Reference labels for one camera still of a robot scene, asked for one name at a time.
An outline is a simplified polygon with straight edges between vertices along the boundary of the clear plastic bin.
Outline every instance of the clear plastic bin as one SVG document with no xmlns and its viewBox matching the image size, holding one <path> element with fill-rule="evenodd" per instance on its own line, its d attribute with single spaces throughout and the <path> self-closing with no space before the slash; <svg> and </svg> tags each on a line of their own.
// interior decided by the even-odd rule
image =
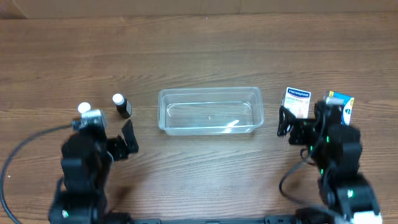
<svg viewBox="0 0 398 224">
<path fill-rule="evenodd" d="M 257 87 L 162 90 L 159 128 L 169 135 L 250 133 L 264 122 Z"/>
</svg>

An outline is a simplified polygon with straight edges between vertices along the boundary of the brown wood surface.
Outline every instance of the brown wood surface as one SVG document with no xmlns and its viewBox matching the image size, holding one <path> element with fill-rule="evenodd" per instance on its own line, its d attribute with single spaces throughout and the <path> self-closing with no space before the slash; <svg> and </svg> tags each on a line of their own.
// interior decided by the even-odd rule
<svg viewBox="0 0 398 224">
<path fill-rule="evenodd" d="M 29 134 L 69 123 L 88 101 L 119 133 L 111 97 L 133 105 L 138 154 L 118 162 L 107 193 L 134 218 L 233 218 L 292 213 L 279 195 L 300 147 L 276 136 L 287 86 L 355 97 L 361 171 L 379 198 L 385 223 L 398 220 L 398 13 L 114 17 L 0 21 L 0 163 Z M 253 134 L 168 136 L 157 127 L 163 88 L 258 86 L 265 124 Z M 5 184 L 23 223 L 46 223 L 72 132 L 49 134 L 23 149 Z M 319 202 L 313 167 L 285 188 Z M 0 223 L 10 223 L 4 212 Z"/>
</svg>

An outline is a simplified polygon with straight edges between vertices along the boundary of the bottle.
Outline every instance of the bottle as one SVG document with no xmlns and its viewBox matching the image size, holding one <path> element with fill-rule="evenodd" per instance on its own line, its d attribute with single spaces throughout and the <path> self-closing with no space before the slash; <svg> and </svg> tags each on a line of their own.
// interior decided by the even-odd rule
<svg viewBox="0 0 398 224">
<path fill-rule="evenodd" d="M 132 115 L 132 108 L 130 102 L 122 96 L 122 94 L 117 93 L 112 97 L 113 103 L 116 105 L 116 109 L 119 114 L 124 118 L 128 119 Z"/>
</svg>

